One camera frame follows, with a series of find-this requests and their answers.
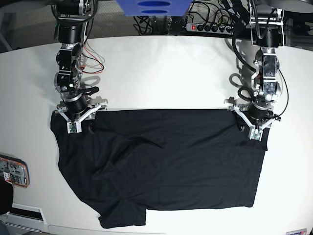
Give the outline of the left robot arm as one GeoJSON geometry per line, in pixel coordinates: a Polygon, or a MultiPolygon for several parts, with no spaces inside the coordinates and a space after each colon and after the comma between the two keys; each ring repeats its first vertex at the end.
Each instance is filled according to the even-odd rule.
{"type": "Polygon", "coordinates": [[[248,17],[237,17],[232,33],[232,49],[237,59],[250,71],[250,84],[238,89],[238,96],[244,104],[233,104],[228,110],[240,117],[239,128],[248,130],[250,140],[261,141],[264,130],[280,120],[280,115],[273,112],[273,106],[282,93],[277,81],[280,64],[275,50],[284,45],[284,11],[269,6],[261,0],[249,0],[248,17]],[[253,65],[247,63],[236,47],[240,33],[249,29],[251,42],[258,46],[253,65]]]}

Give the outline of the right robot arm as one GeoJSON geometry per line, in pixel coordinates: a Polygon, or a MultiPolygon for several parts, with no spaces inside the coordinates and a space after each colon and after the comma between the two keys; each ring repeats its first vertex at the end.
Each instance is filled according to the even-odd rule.
{"type": "Polygon", "coordinates": [[[66,120],[67,132],[82,132],[83,121],[95,119],[100,103],[89,104],[88,98],[99,91],[98,87],[83,85],[83,47],[98,10],[96,0],[57,0],[51,4],[56,20],[54,37],[61,44],[56,55],[59,67],[54,77],[55,90],[60,94],[61,103],[57,112],[66,120]]]}

